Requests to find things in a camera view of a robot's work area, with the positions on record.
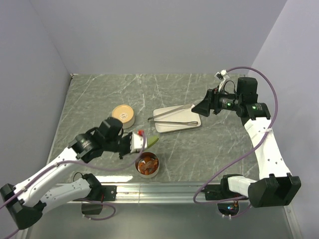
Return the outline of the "metal food tongs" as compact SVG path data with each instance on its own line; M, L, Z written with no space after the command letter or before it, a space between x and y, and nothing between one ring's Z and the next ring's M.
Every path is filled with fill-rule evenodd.
M183 125L198 125L198 122L197 121L188 121L188 122L181 122L181 121L158 121L158 120L155 120L155 118L158 118L158 117L162 117L162 116L166 116L168 114L171 114L171 113L174 113L176 111L179 111L179 110L186 110L186 109L190 109L192 107L192 104L187 104L187 105L182 105L178 108L175 108L175 109L172 109L170 111L166 111L164 113L161 113L159 115L156 115L156 116L152 116L152 117L149 117L148 118L148 121L150 120L153 120L154 122L157 122L157 123L171 123L171 124L183 124Z

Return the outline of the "orange chicken wing piece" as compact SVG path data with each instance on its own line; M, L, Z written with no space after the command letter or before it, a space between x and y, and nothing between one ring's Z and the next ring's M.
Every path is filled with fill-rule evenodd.
M158 164L159 164L159 160L157 158L151 158L149 156L145 157L144 161L145 161L146 167L151 167L151 168L158 167Z

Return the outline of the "beige round lid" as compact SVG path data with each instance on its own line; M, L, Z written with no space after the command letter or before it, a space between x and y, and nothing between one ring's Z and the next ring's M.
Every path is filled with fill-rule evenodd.
M128 105L118 105L112 111L112 117L117 118L123 124L133 124L135 121L135 114L132 107Z

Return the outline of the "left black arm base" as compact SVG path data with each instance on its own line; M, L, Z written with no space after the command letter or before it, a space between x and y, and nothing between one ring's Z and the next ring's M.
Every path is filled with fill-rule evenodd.
M89 201L115 201L117 194L116 185L94 185L84 199Z

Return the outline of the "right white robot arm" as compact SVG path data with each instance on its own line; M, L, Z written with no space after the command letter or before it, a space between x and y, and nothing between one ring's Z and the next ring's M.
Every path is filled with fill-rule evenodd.
M265 103L258 102L258 82L255 78L240 77L237 89L230 94L224 85L209 89L204 99L192 112L208 117L222 110L234 111L241 119L256 155L259 179L252 180L239 174L224 175L220 181L221 202L249 199L255 208L289 205L301 187L301 180L293 176L278 148L272 120Z

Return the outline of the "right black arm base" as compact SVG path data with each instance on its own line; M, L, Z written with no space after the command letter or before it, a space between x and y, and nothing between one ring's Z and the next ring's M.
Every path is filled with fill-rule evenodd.
M205 194L206 201L216 201L223 199L231 199L242 197L241 194L232 192L229 189L228 178L240 176L240 174L228 174L224 175L220 180L220 184L208 184L201 190Z

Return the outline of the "steel bowl from rail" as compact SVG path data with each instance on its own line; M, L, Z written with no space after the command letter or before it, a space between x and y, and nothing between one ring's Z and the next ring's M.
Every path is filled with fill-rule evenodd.
M112 114L112 117L118 119L123 124L123 129L133 126L135 122L135 115L129 113Z

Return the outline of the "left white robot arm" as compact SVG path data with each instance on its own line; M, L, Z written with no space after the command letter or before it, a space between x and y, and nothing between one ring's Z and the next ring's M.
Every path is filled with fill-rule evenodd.
M49 164L18 184L5 184L0 189L2 208L7 208L18 230L24 230L41 217L65 203L99 198L102 185L93 174L56 187L59 180L77 166L92 168L90 162L104 152L118 153L119 158L143 149L147 143L144 135L124 133L123 124L115 118L103 120L99 127L81 133Z

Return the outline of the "large orange fish piece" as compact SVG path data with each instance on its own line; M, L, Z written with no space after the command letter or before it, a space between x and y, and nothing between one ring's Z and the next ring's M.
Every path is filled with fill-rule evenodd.
M144 162L139 163L138 170L141 174L149 175L149 168L147 163L144 163Z

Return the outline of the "green round lid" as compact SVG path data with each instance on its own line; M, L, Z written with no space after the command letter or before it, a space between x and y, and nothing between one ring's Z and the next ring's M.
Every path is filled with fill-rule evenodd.
M152 147L159 140L159 136L154 135L147 138L147 148Z

